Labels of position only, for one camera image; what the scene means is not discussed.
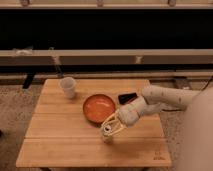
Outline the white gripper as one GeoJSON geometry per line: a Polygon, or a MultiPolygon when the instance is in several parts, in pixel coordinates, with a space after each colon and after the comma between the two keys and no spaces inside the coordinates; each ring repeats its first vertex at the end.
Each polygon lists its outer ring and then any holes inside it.
{"type": "MultiPolygon", "coordinates": [[[[118,110],[118,118],[125,126],[130,127],[133,126],[140,119],[140,115],[133,105],[127,104],[122,106],[118,110]]],[[[107,117],[107,119],[102,123],[102,126],[108,124],[110,121],[117,121],[116,112],[107,117]]],[[[105,133],[107,136],[113,136],[123,131],[125,129],[124,125],[107,125],[105,127],[105,133]]]]}

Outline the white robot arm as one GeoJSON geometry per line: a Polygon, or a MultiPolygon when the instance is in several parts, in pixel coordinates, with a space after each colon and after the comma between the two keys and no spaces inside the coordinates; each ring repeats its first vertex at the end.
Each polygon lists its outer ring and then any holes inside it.
{"type": "Polygon", "coordinates": [[[102,136],[112,137],[143,116],[159,112],[164,104],[185,111],[175,171],[213,171],[213,87],[200,91],[144,87],[138,98],[119,107],[103,122],[102,136]]]}

